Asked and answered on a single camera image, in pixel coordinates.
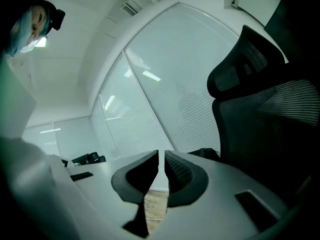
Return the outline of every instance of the mesh chair back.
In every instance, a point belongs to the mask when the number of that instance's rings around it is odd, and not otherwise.
[[[229,99],[243,95],[264,71],[277,71],[285,64],[277,47],[244,25],[238,42],[211,72],[207,81],[210,95]]]
[[[264,75],[249,95],[213,102],[221,161],[289,201],[319,161],[319,76],[296,64]]]

